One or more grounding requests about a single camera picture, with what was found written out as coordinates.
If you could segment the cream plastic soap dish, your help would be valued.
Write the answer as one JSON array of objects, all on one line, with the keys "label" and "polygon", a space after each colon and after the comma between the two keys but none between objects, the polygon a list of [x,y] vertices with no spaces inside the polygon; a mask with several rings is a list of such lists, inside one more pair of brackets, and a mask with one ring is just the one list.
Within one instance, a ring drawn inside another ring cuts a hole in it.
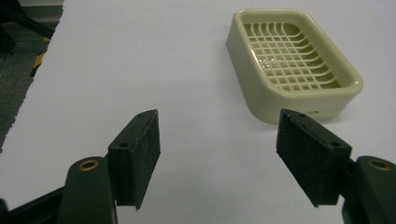
[{"label": "cream plastic soap dish", "polygon": [[334,119],[363,88],[358,71],[300,10],[238,10],[226,47],[250,113],[266,123],[277,124],[283,108]]}]

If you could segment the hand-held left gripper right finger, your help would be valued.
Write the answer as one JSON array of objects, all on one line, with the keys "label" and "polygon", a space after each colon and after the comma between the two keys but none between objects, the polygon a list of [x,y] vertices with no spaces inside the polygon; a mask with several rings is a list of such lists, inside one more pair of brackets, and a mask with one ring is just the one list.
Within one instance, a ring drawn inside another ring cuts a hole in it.
[{"label": "hand-held left gripper right finger", "polygon": [[280,110],[276,153],[313,206],[343,198],[345,224],[396,224],[396,164],[351,151],[306,114]]}]

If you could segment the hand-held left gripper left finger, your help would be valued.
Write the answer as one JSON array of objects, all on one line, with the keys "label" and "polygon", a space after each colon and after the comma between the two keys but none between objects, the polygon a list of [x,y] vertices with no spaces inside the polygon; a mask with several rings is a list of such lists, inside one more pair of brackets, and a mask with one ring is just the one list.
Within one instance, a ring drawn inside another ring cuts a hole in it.
[{"label": "hand-held left gripper left finger", "polygon": [[104,157],[69,168],[56,224],[117,224],[119,206],[141,207],[160,154],[158,111],[136,115]]}]

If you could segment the yellow black striped tape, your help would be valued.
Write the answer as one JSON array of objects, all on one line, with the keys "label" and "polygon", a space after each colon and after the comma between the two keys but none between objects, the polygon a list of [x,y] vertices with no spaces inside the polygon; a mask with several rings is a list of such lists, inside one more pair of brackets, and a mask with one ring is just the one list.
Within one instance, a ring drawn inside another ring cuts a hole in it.
[{"label": "yellow black striped tape", "polygon": [[34,65],[33,65],[33,69],[31,70],[31,73],[30,73],[30,76],[31,76],[31,77],[34,77],[34,76],[35,76],[36,71],[38,70],[39,66],[42,64],[43,57],[44,57],[44,55],[45,55],[46,52],[47,52],[47,51],[44,50],[44,51],[39,52],[39,53],[36,55],[36,57],[35,57],[35,62],[34,62]]}]

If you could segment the black metal stand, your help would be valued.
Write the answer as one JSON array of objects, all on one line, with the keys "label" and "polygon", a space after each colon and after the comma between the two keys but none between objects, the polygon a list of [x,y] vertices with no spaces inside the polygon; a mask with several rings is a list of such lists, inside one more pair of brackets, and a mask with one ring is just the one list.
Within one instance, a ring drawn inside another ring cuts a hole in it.
[{"label": "black metal stand", "polygon": [[2,24],[16,22],[39,35],[51,39],[54,30],[29,18],[23,11],[18,0],[0,0],[0,52],[11,52],[15,47],[15,42],[2,28]]}]

